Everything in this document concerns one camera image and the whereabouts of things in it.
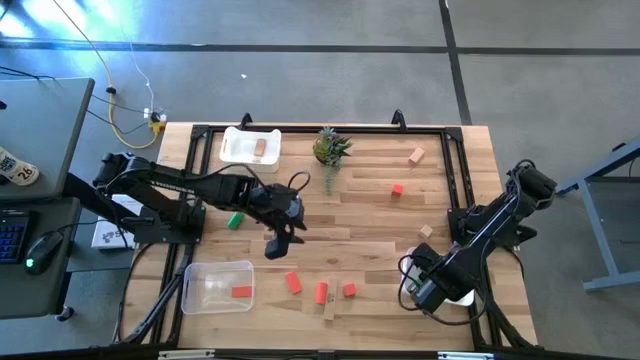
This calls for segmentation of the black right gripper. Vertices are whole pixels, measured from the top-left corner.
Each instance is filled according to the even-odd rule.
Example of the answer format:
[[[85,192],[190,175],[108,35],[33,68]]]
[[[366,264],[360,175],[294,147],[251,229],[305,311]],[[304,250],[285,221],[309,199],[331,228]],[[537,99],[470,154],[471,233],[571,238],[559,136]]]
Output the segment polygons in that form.
[[[420,271],[420,283],[411,291],[415,305],[423,312],[435,312],[445,299],[459,301],[475,289],[475,260],[462,251],[439,255],[426,243],[412,253]]]

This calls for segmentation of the long natural wooden plank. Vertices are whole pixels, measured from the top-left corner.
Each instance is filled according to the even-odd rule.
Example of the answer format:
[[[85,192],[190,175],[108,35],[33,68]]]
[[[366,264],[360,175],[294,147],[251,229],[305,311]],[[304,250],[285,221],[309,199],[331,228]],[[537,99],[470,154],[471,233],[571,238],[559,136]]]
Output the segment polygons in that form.
[[[338,280],[336,278],[330,278],[327,285],[323,318],[325,321],[333,321],[337,303]]]

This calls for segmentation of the white plastic bin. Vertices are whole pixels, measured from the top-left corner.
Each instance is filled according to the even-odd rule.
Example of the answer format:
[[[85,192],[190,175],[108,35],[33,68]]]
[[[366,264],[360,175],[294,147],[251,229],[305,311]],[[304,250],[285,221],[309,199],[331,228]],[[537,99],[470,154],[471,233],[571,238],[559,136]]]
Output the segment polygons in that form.
[[[413,265],[413,261],[409,258],[409,255],[411,255],[414,250],[415,250],[415,247],[410,247],[405,253],[406,258],[404,258],[401,262],[402,271],[408,274],[408,278],[405,280],[405,282],[401,286],[401,294],[403,296],[409,296],[410,292],[416,288],[414,280],[418,280],[419,276],[422,273],[422,271],[419,268]],[[444,302],[447,304],[462,306],[462,307],[469,307],[470,305],[474,304],[474,301],[475,301],[474,290],[471,290],[470,292],[468,292],[460,300],[453,301],[449,298],[446,298],[444,300]]]
[[[256,141],[267,141],[262,157],[254,155]],[[225,129],[219,158],[224,164],[244,164],[255,172],[275,173],[279,169],[282,134],[278,129],[270,132],[244,131],[235,127]]]

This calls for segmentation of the clear plastic bin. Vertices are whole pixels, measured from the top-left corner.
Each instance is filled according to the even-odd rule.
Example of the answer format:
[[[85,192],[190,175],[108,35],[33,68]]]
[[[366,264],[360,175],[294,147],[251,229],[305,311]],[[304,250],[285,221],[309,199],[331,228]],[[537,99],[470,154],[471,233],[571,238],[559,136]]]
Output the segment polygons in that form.
[[[233,298],[233,286],[251,285],[251,298]],[[186,315],[247,312],[254,304],[255,274],[250,261],[193,263],[184,273],[181,310]]]

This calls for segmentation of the potted succulent plant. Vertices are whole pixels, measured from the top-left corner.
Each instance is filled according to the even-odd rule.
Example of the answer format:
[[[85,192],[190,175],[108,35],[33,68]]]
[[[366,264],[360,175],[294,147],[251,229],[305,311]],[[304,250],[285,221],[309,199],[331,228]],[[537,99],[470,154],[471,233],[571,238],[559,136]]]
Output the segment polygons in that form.
[[[319,131],[319,138],[313,145],[313,155],[324,167],[327,195],[332,194],[334,177],[341,168],[342,158],[349,156],[348,150],[352,146],[350,137],[338,134],[330,126],[324,126]]]

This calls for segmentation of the white printed booklet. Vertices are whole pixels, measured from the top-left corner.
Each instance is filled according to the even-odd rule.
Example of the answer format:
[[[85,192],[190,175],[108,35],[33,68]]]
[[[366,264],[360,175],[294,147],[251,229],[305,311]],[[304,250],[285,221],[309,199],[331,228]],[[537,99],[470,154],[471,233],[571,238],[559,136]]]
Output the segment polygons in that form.
[[[112,200],[124,206],[136,215],[140,214],[142,205],[127,195],[114,195]],[[91,247],[99,250],[133,249],[135,247],[134,235],[125,231],[121,234],[117,227],[99,216],[94,229]]]

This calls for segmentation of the black computer mouse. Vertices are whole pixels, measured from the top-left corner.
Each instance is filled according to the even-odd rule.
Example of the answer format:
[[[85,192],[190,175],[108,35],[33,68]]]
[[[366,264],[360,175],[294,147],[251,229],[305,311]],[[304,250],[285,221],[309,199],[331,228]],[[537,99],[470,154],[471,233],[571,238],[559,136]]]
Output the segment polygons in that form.
[[[64,237],[60,231],[43,233],[28,249],[24,268],[29,275],[43,274],[53,262]]]

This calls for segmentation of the dark grey desk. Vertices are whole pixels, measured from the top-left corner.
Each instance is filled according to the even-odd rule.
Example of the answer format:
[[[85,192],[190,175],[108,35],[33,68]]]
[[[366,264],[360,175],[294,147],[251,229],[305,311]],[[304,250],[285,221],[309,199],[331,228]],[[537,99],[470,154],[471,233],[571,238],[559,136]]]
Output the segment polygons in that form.
[[[19,263],[0,264],[0,319],[53,315],[62,311],[71,273],[67,270],[76,226],[81,212],[76,198],[44,202],[0,204],[0,210],[28,212],[29,222]],[[60,231],[64,240],[49,268],[29,275],[24,268],[31,245],[45,232]]]

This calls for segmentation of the backlit black keyboard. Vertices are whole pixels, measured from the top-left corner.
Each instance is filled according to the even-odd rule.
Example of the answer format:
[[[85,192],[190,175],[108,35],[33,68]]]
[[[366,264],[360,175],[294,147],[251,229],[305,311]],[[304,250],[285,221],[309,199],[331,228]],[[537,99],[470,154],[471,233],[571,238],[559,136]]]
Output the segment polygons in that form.
[[[25,211],[0,210],[0,264],[20,262],[29,217]]]

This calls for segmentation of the silver metal bracket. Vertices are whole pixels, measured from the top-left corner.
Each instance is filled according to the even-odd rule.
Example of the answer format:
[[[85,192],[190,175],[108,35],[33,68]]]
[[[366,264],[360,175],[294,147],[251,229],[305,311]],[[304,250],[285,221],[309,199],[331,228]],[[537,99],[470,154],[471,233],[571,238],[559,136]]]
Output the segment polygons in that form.
[[[438,360],[495,360],[491,353],[482,352],[454,352],[441,351],[437,353]]]
[[[210,349],[177,349],[160,351],[157,360],[210,360],[215,358],[215,351]]]

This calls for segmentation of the black aluminium table frame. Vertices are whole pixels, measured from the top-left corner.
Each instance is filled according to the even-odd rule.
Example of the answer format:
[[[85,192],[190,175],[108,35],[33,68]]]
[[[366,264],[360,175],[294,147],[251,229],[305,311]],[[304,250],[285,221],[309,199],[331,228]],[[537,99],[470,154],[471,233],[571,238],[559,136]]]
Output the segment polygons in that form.
[[[209,209],[195,260],[202,263],[250,261],[255,298],[247,312],[185,315],[170,304],[153,333],[155,341],[173,337],[181,347],[329,350],[470,350],[479,343],[504,344],[491,317],[465,325],[468,310],[439,309],[436,319],[410,312],[397,302],[398,259],[421,240],[429,225],[430,245],[450,243],[447,212],[471,202],[486,204],[501,190],[489,131],[483,126],[351,125],[351,154],[327,195],[323,169],[313,157],[317,125],[282,127],[282,152],[274,182],[290,182],[308,171],[299,186],[306,207],[304,242],[285,258],[264,256],[267,233],[245,221],[230,230],[227,215]],[[408,158],[425,151],[417,165]],[[403,186],[392,195],[394,184]],[[292,294],[285,275],[296,272],[302,285]],[[333,321],[314,301],[318,282],[338,280]],[[354,283],[356,295],[343,286]]]

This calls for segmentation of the grey metal table frame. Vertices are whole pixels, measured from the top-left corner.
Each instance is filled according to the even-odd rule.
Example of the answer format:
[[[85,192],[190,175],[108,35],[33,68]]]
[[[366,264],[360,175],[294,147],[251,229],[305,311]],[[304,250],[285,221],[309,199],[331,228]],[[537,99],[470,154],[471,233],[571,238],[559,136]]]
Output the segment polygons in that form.
[[[640,269],[621,270],[613,251],[623,245],[640,245],[640,175],[612,174],[635,164],[640,165],[640,136],[617,145],[606,158],[556,187],[559,196],[574,190],[579,193],[607,270],[606,276],[583,283],[587,292],[640,285]]]

